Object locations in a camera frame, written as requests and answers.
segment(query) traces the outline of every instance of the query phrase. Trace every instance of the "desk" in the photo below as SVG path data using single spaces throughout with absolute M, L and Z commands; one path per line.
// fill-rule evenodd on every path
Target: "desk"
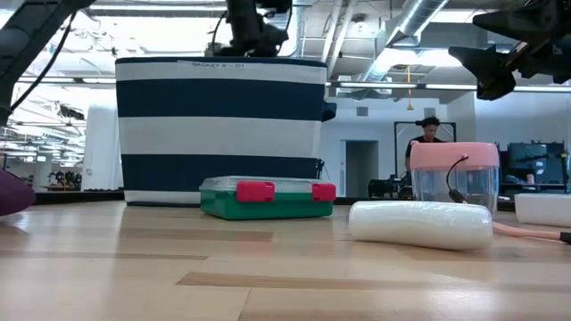
M 331 218 L 224 221 L 124 202 L 0 224 L 0 318 L 122 321 L 566 320 L 571 247 L 496 236 L 458 253 L 356 243 Z M 513 213 L 496 220 L 516 225 Z

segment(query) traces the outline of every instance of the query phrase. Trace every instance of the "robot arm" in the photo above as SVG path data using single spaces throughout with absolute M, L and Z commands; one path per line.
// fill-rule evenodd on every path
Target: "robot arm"
M 72 13 L 94 2 L 25 0 L 0 29 L 0 126 L 12 114 L 12 91 L 24 71 Z
M 257 13 L 256 7 L 269 9 L 270 14 L 286 13 L 289 10 L 291 19 L 292 0 L 226 0 L 226 4 L 226 21 L 232 29 L 232 40 L 230 47 L 221 48 L 214 55 L 276 57 L 279 53 L 277 47 L 281 47 L 288 39 L 287 30 L 279 30 L 266 24 L 264 17 Z
M 482 29 L 519 42 L 509 53 L 451 47 L 449 54 L 477 78 L 477 97 L 496 100 L 516 86 L 512 72 L 523 78 L 536 74 L 553 76 L 561 84 L 571 78 L 571 2 L 569 0 L 530 0 L 523 7 L 481 14 L 473 23 Z

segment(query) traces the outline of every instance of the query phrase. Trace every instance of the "white foam roll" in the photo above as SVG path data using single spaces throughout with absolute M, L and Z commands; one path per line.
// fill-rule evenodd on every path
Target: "white foam roll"
M 444 202 L 356 202 L 349 231 L 358 241 L 469 251 L 490 246 L 492 215 L 479 205 Z

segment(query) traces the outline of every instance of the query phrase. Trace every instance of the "door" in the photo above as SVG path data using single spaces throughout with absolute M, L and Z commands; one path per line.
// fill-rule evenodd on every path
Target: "door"
M 378 179 L 378 142 L 346 141 L 346 197 L 368 198 L 368 182 Z

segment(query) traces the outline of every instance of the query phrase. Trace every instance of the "pink lid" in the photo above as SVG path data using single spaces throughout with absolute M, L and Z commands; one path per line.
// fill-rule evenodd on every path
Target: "pink lid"
M 419 143 L 412 141 L 410 169 L 482 169 L 500 166 L 498 148 L 488 143 Z

